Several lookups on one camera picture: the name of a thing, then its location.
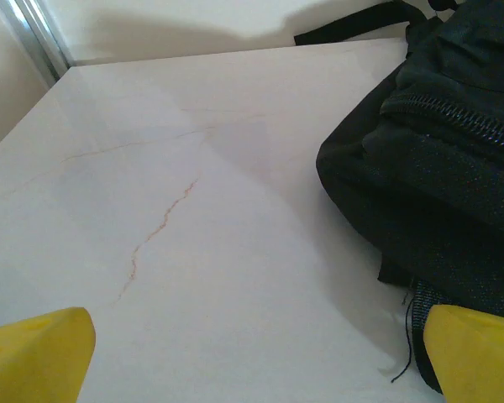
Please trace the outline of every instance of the black fabric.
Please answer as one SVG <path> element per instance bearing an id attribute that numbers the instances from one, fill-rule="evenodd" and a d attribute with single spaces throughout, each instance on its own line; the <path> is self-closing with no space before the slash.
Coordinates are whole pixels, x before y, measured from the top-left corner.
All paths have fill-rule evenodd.
<path id="1" fill-rule="evenodd" d="M 440 390 L 423 342 L 431 306 L 504 317 L 504 0 L 412 24 L 407 42 L 406 62 L 325 140 L 317 169 L 382 251 L 379 280 L 415 282 L 415 359 Z"/>
<path id="2" fill-rule="evenodd" d="M 416 26 L 425 23 L 426 20 L 422 11 L 410 4 L 401 1 L 381 3 L 321 28 L 297 35 L 295 44 L 300 46 L 341 42 L 389 25 L 409 22 L 410 25 Z"/>
<path id="3" fill-rule="evenodd" d="M 457 10 L 458 8 L 455 0 L 429 0 L 429 5 L 435 11 Z"/>

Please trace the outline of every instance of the loose thread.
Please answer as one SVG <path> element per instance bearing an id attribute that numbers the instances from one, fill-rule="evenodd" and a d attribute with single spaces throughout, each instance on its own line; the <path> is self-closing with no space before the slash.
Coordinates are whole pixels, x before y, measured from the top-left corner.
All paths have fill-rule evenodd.
<path id="1" fill-rule="evenodd" d="M 409 293 L 412 291 L 412 285 L 414 284 L 414 276 L 411 278 L 411 282 L 409 283 L 409 286 L 407 287 L 407 292 L 405 293 L 405 296 L 403 297 L 403 302 L 402 305 L 405 306 L 407 303 L 407 298 L 409 297 Z"/>
<path id="2" fill-rule="evenodd" d="M 412 344 L 411 344 L 411 335 L 409 334 L 409 312 L 411 311 L 411 305 L 413 302 L 414 302 L 414 297 L 409 302 L 409 305 L 407 305 L 407 312 L 405 313 L 405 334 L 407 335 L 407 343 L 409 344 L 409 361 L 407 362 L 407 365 L 405 366 L 405 368 L 400 372 L 400 374 L 391 380 L 391 383 L 394 383 L 398 379 L 400 379 L 402 377 L 402 375 L 405 374 L 407 372 L 407 370 L 409 369 L 409 367 L 411 366 Z"/>

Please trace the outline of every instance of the white table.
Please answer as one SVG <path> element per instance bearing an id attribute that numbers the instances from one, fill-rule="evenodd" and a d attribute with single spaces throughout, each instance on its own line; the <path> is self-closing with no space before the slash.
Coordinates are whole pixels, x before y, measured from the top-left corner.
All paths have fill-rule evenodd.
<path id="1" fill-rule="evenodd" d="M 85 402 L 440 402 L 318 147 L 397 39 L 71 69 L 0 143 L 0 325 L 85 306 Z"/>

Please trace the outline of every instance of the yellow plastic piece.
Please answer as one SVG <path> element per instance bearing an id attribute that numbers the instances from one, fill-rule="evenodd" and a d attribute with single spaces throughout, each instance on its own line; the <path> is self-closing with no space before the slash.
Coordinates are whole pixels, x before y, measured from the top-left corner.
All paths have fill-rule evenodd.
<path id="1" fill-rule="evenodd" d="M 0 327 L 0 403 L 74 403 L 94 348 L 83 308 Z"/>
<path id="2" fill-rule="evenodd" d="M 504 403 L 504 318 L 434 306 L 424 342 L 448 403 Z"/>

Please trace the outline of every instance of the zipper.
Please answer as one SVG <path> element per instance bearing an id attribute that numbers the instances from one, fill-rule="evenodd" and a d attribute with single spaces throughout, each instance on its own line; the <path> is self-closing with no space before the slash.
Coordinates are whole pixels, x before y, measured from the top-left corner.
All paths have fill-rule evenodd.
<path id="1" fill-rule="evenodd" d="M 448 125 L 481 143 L 504 151 L 504 122 L 468 107 L 430 95 L 400 94 L 388 98 L 381 115 L 417 115 Z"/>

